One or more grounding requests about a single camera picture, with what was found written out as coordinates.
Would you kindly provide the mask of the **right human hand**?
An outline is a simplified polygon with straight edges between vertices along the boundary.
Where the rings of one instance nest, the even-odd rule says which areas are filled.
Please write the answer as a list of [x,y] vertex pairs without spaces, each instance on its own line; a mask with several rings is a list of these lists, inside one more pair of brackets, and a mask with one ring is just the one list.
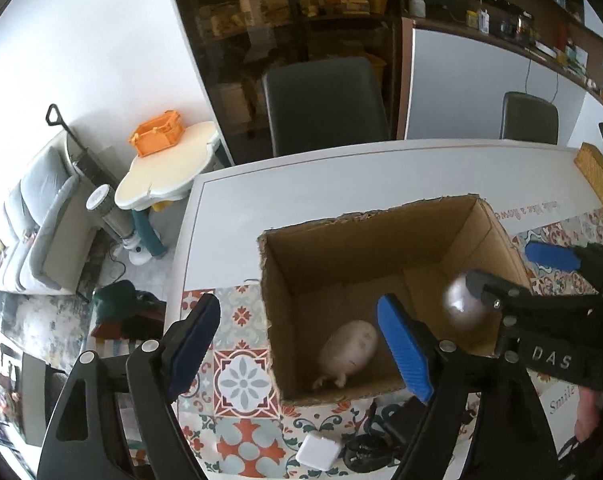
[[578,388],[577,418],[575,422],[575,438],[579,443],[585,442],[597,429],[603,408],[603,392],[596,392],[586,387]]

